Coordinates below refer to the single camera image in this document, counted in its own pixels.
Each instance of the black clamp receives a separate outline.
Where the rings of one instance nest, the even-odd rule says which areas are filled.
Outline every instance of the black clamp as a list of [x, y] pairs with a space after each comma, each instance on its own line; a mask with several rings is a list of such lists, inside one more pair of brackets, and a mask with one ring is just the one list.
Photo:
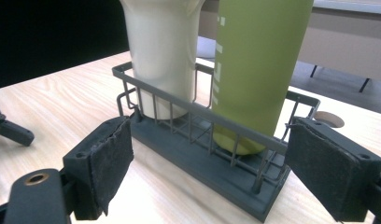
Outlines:
[[7, 120], [7, 117], [0, 111], [0, 135], [13, 140], [19, 144], [29, 147], [34, 140], [34, 134]]

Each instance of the green bottle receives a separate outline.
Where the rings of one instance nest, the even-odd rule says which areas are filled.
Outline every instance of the green bottle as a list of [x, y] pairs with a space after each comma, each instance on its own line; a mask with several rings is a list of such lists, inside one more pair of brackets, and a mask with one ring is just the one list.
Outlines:
[[[273, 136], [302, 45], [313, 0], [220, 0], [213, 112]], [[214, 127], [233, 151], [235, 133]], [[236, 154], [264, 147], [240, 138]]]

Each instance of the light wood tabletop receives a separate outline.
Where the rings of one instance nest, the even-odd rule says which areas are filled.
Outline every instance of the light wood tabletop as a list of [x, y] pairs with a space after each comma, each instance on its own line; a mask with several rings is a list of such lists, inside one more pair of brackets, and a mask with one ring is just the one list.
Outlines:
[[[62, 169], [62, 157], [69, 150], [102, 122], [119, 115], [116, 97], [123, 87], [111, 69], [130, 60], [130, 53], [125, 52], [0, 89], [1, 112], [35, 134], [29, 147], [0, 135], [0, 204], [7, 202], [16, 179], [38, 169]], [[209, 86], [207, 80], [199, 80], [202, 88]], [[318, 98], [319, 110], [344, 120], [345, 126], [337, 132], [381, 157], [380, 114], [289, 89]], [[124, 109], [127, 115], [133, 113]], [[279, 122], [284, 127], [287, 121]], [[134, 161], [110, 203], [108, 217], [93, 223], [260, 223], [135, 139], [133, 147]], [[368, 214], [366, 223], [373, 218]], [[335, 221], [290, 173], [265, 223]]]

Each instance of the metal wire rack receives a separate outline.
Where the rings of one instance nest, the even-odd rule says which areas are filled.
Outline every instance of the metal wire rack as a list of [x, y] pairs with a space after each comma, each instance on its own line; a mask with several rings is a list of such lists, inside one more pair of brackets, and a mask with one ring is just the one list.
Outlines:
[[[192, 102], [185, 102], [126, 75], [131, 69], [132, 63], [124, 63], [112, 68], [112, 71], [115, 77], [123, 81], [124, 93], [117, 98], [120, 115], [123, 116], [121, 103], [123, 97], [126, 99], [127, 107], [134, 110], [131, 115], [132, 136], [263, 222], [290, 171], [284, 163], [288, 125], [282, 138], [278, 139], [214, 114], [210, 109], [212, 86], [208, 104], [197, 103], [197, 78], [200, 73], [209, 74], [212, 85], [214, 70], [211, 67], [196, 64], [196, 84]], [[141, 90], [152, 95], [155, 119], [143, 116], [142, 103], [136, 104], [131, 100], [130, 95], [136, 94], [140, 101]], [[157, 98], [169, 102], [170, 119], [156, 119]], [[291, 123], [298, 105], [310, 107], [307, 115], [310, 119], [314, 117], [319, 106], [318, 99], [292, 91], [288, 91], [286, 98], [294, 102], [288, 123]], [[188, 113], [174, 119], [173, 105], [186, 109]], [[220, 148], [214, 142], [212, 136], [215, 125], [235, 132], [233, 152]], [[264, 145], [265, 150], [255, 155], [236, 155], [235, 151], [241, 137]]]

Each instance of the white bottle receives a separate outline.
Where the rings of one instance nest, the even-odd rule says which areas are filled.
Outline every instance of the white bottle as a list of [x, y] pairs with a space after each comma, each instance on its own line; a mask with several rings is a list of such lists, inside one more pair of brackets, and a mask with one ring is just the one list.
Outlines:
[[[205, 0], [120, 0], [124, 8], [134, 77], [185, 101], [193, 93], [199, 17]], [[152, 95], [141, 91], [145, 116], [154, 118]], [[157, 119], [170, 104], [156, 98]], [[186, 114], [174, 106], [173, 117]]]

